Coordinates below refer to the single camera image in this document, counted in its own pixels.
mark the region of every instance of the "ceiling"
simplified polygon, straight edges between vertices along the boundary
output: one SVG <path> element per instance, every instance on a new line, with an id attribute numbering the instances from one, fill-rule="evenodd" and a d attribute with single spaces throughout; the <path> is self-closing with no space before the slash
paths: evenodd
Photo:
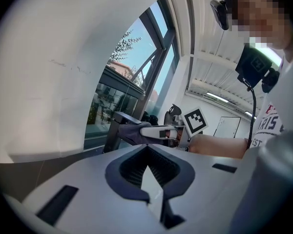
<path id="1" fill-rule="evenodd" d="M 243 110 L 252 109 L 251 92 L 237 80 L 235 67 L 244 48 L 240 33 L 224 31 L 217 24 L 210 7 L 211 0 L 193 0 L 195 48 L 188 92 L 206 94 L 210 91 Z M 255 88 L 258 113 L 264 93 L 259 83 Z"/>

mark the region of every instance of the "white t-shirt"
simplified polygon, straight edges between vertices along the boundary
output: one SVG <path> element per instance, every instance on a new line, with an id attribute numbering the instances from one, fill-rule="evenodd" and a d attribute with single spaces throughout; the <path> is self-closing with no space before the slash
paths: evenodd
<path id="1" fill-rule="evenodd" d="M 288 65 L 289 63 L 284 59 L 284 63 L 279 68 L 280 76 L 282 76 L 282 71 L 285 70 L 285 67 Z M 279 135 L 283 131 L 284 128 L 279 114 L 269 101 L 267 95 L 265 95 L 261 110 L 253 125 L 250 148 L 263 145 L 268 139 Z"/>

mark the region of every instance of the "person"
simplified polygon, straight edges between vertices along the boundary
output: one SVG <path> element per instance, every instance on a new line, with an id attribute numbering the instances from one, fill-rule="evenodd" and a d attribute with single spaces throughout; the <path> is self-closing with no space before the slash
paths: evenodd
<path id="1" fill-rule="evenodd" d="M 261 39 L 272 49 L 284 51 L 283 64 L 279 68 L 280 76 L 285 67 L 293 62 L 293 27 L 288 14 L 279 0 L 225 0 L 232 21 L 249 31 L 251 37 Z M 251 146 L 258 147 L 265 141 L 284 131 L 278 112 L 267 95 L 253 125 Z M 247 139 L 218 138 L 207 135 L 196 135 L 190 142 L 189 152 L 242 158 Z"/>

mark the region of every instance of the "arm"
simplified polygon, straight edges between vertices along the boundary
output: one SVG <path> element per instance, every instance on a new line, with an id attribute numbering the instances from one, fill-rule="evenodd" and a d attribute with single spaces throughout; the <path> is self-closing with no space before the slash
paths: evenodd
<path id="1" fill-rule="evenodd" d="M 211 156 L 242 158 L 248 141 L 244 138 L 218 138 L 196 135 L 189 145 L 189 152 Z"/>

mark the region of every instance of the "glass pane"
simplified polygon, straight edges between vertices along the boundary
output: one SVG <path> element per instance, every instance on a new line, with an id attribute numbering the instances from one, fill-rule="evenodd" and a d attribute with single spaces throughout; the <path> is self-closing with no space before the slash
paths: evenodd
<path id="1" fill-rule="evenodd" d="M 132 115 L 137 101 L 133 96 L 99 83 L 89 110 L 86 137 L 106 135 L 114 112 Z"/>
<path id="2" fill-rule="evenodd" d="M 166 25 L 165 19 L 163 17 L 163 13 L 160 9 L 160 6 L 158 5 L 157 2 L 155 2 L 154 4 L 151 5 L 150 9 L 155 17 L 155 20 L 157 21 L 157 24 L 160 28 L 161 33 L 162 33 L 162 37 L 164 37 L 167 32 L 167 25 Z"/>
<path id="3" fill-rule="evenodd" d="M 149 115 L 158 116 L 164 99 L 167 95 L 175 70 L 174 51 L 173 48 L 170 47 L 163 67 L 156 80 L 153 92 L 146 105 L 146 111 Z"/>
<path id="4" fill-rule="evenodd" d="M 108 65 L 130 80 L 155 50 L 147 29 L 138 18 L 116 46 Z M 148 69 L 149 64 L 144 67 L 144 76 L 147 75 Z M 143 83 L 136 81 L 136 84 L 142 87 Z"/>

